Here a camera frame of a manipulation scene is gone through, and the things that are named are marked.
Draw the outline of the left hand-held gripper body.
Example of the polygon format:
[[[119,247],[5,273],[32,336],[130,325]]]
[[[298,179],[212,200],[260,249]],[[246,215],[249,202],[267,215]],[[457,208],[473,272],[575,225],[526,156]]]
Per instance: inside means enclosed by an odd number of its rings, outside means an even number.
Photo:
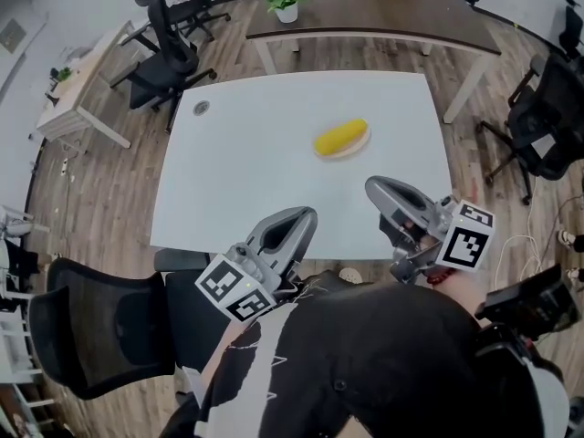
[[[217,255],[195,286],[232,321],[248,323],[298,292],[301,260],[296,240],[269,248],[250,238]]]

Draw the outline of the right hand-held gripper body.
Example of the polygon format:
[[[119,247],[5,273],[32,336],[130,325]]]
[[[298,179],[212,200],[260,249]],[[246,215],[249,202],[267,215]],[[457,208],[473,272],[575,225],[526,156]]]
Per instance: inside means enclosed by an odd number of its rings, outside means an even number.
[[[438,242],[420,250],[403,226],[406,220]],[[413,284],[420,275],[439,279],[450,270],[477,271],[495,234],[495,215],[450,195],[434,202],[430,214],[402,212],[401,223],[388,222],[380,215],[380,230],[393,246],[391,273],[398,281]]]

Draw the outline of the person's right hand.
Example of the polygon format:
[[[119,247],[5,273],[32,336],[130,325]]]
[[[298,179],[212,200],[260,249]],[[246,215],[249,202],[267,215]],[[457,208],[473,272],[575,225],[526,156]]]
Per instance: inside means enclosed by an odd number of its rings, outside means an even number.
[[[434,246],[438,240],[410,220],[404,222],[404,228],[420,250]]]

